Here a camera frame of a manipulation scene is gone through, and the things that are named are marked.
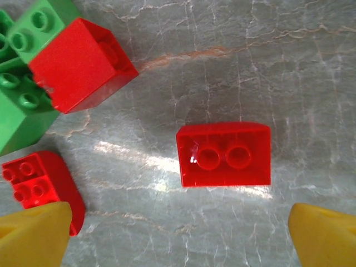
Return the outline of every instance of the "red lego brick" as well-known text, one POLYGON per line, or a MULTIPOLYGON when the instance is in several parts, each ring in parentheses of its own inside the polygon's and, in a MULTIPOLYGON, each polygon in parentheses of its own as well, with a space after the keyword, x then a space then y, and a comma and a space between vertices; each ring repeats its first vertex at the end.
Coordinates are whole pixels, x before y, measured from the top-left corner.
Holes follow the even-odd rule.
POLYGON ((2 175, 14 188, 14 198, 24 209, 64 201, 72 209, 70 235, 83 226, 85 205, 67 165, 60 156, 40 151, 2 164, 2 175))
POLYGON ((176 138, 183 187, 271 183, 271 131, 267 125, 187 125, 176 138))
POLYGON ((83 18, 65 28, 29 67, 63 113, 99 105, 139 74, 114 35, 83 18))

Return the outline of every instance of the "gray marble table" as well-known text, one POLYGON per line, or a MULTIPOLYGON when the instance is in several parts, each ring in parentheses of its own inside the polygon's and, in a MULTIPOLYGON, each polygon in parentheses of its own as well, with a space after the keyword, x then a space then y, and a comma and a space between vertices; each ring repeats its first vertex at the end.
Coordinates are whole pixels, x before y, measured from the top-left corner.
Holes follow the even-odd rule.
MULTIPOLYGON (((18 18, 32 2, 0 8, 18 18)), ((68 163, 87 213, 64 266, 296 267, 293 203, 356 214, 354 0, 75 4, 140 76, 0 159, 53 150, 68 163), (272 185, 183 189, 177 130, 240 120, 272 129, 272 185)), ((21 209, 0 190, 0 215, 21 209)))

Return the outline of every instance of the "duplo block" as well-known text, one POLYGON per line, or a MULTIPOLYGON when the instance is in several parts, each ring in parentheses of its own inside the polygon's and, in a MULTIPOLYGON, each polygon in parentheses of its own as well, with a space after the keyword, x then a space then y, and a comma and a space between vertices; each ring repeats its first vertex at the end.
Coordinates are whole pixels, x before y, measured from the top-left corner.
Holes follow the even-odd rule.
POLYGON ((356 216, 296 203, 288 228, 303 267, 356 266, 356 216))
POLYGON ((66 202, 0 217, 0 266, 60 267, 71 219, 66 202))
POLYGON ((1 73, 0 103, 0 156, 38 142, 59 115, 31 75, 1 73))
POLYGON ((7 38, 20 58, 29 63, 79 16, 71 0, 38 0, 16 21, 7 38))
POLYGON ((271 183, 271 131, 267 125, 187 125, 176 138, 183 187, 271 183))
POLYGON ((66 163, 56 153, 39 151, 2 164, 2 175, 12 184, 14 198, 25 209, 65 201, 73 218, 69 234, 77 235, 83 226, 85 205, 66 163))
POLYGON ((13 25, 12 18, 4 10, 0 9, 0 73, 9 72, 23 75, 30 73, 30 71, 11 48, 8 39, 6 39, 6 34, 13 25))
POLYGON ((29 68, 63 113, 99 105, 138 75, 114 35, 82 18, 61 32, 29 68))
POLYGON ((6 34, 13 25, 12 18, 4 10, 0 9, 0 64, 17 57, 6 39, 6 34))

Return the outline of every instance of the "green lego brick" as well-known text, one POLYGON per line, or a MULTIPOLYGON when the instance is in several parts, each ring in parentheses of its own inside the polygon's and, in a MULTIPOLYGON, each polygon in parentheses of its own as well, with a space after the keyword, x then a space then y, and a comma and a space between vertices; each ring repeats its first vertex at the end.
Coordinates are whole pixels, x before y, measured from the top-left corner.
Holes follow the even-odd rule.
POLYGON ((0 74, 0 103, 0 156, 38 142, 59 115, 31 75, 0 74))
POLYGON ((5 10, 0 9, 0 33, 6 35, 8 30, 14 25, 13 19, 6 13, 5 10))
POLYGON ((28 64, 79 16, 71 0, 38 0, 15 22, 7 39, 28 64))
POLYGON ((25 75, 31 73, 27 65, 20 57, 11 58, 8 61, 0 63, 0 73, 8 72, 15 75, 25 75))
POLYGON ((5 37, 13 25, 12 18, 4 10, 0 9, 0 63, 17 57, 5 37))

